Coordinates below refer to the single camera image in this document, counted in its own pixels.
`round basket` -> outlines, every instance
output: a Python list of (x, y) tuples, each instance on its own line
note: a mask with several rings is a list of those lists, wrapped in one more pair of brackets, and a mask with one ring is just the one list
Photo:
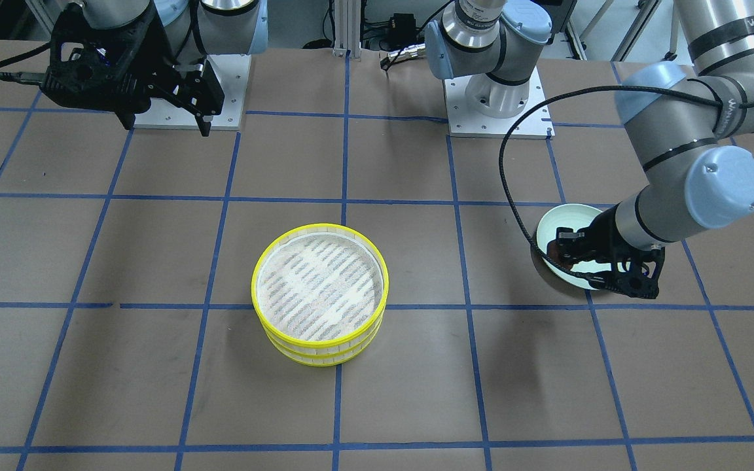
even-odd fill
[(374, 339), (389, 295), (389, 272), (364, 235), (309, 224), (275, 239), (252, 274), (252, 304), (272, 345), (309, 366), (332, 366)]

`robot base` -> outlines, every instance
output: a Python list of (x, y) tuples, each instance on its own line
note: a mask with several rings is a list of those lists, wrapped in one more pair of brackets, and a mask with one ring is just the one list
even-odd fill
[[(444, 80), (446, 115), (450, 121), (450, 135), (453, 137), (503, 137), (514, 121), (521, 115), (497, 119), (482, 115), (467, 104), (464, 90), (470, 77)], [(523, 111), (530, 110), (545, 99), (539, 74), (535, 69), (531, 74), (531, 95)], [(545, 139), (554, 136), (554, 126), (548, 117), (548, 108), (543, 108), (529, 116), (511, 135), (521, 139)]]
[[(252, 56), (229, 54), (228, 56), (209, 56), (209, 60), (225, 93), (223, 112), (213, 117), (211, 130), (240, 131)], [(198, 129), (197, 121), (188, 111), (174, 107), (164, 99), (158, 98), (152, 99), (150, 109), (146, 113), (135, 116), (135, 128)]]

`floor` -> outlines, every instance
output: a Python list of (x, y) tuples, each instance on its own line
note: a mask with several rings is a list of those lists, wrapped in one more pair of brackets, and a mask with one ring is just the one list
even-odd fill
[[(242, 133), (209, 138), (0, 84), (0, 470), (754, 471), (754, 215), (670, 247), (656, 301), (571, 287), (518, 233), (499, 142), (446, 134), (425, 63), (376, 60), (270, 50)], [(554, 95), (637, 67), (539, 72)], [(644, 185), (611, 97), (550, 115), (506, 159), (530, 227)], [(391, 277), (372, 345), (324, 369), (249, 295), (266, 245), (321, 221)]]

